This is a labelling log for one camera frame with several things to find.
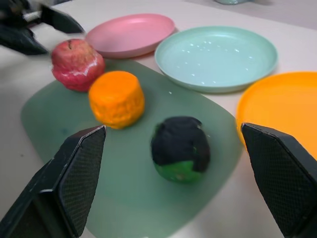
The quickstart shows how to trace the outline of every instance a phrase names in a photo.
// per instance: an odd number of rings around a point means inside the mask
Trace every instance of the green plastic mat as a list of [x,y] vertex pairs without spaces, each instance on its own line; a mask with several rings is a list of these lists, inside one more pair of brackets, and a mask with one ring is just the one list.
[[[144,90],[146,109],[131,127],[108,128],[87,227],[97,238],[166,238],[191,221],[232,174],[242,152],[234,117],[199,93],[174,85],[137,62],[109,61],[107,70],[136,75]],[[171,116],[193,116],[203,123],[211,163],[199,183],[168,182],[154,169],[150,139],[155,125]],[[21,118],[44,162],[68,136],[99,125],[87,94],[69,91],[57,81],[26,103]]]

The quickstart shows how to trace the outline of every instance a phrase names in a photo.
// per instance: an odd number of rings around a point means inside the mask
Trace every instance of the white table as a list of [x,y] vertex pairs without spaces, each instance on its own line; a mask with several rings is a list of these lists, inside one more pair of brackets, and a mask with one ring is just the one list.
[[[317,31],[241,15],[180,0],[76,0],[58,6],[89,31],[114,17],[131,13],[161,13],[179,30],[203,25],[243,27],[270,39],[279,51],[276,72],[317,69]],[[34,30],[37,39],[52,49],[68,36],[46,25]],[[159,71],[153,56],[136,59]],[[31,59],[0,49],[0,218],[32,175],[43,165],[20,122],[24,103],[54,80],[49,58]],[[233,115],[241,93],[209,95]],[[93,237],[85,231],[83,237]],[[254,180],[246,153],[217,196],[173,238],[282,238]]]

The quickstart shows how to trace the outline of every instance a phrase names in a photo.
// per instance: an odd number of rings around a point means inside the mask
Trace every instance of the orange plate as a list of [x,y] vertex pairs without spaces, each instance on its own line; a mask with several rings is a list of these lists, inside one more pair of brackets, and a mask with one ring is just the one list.
[[317,72],[293,72],[258,81],[243,94],[236,114],[243,122],[294,136],[317,160]]

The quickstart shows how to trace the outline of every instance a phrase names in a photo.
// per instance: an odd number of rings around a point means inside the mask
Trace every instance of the red apple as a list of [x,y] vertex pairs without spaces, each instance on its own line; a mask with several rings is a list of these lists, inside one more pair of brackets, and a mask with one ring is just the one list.
[[53,75],[66,88],[87,92],[104,73],[105,61],[92,46],[81,39],[64,41],[52,52]]

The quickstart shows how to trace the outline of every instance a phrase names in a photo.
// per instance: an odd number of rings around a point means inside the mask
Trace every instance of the black and green ball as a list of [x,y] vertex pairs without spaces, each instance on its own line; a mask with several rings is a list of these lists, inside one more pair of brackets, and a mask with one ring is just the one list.
[[157,172],[180,183],[198,181],[210,162],[202,123],[193,117],[172,117],[157,125],[151,153]]

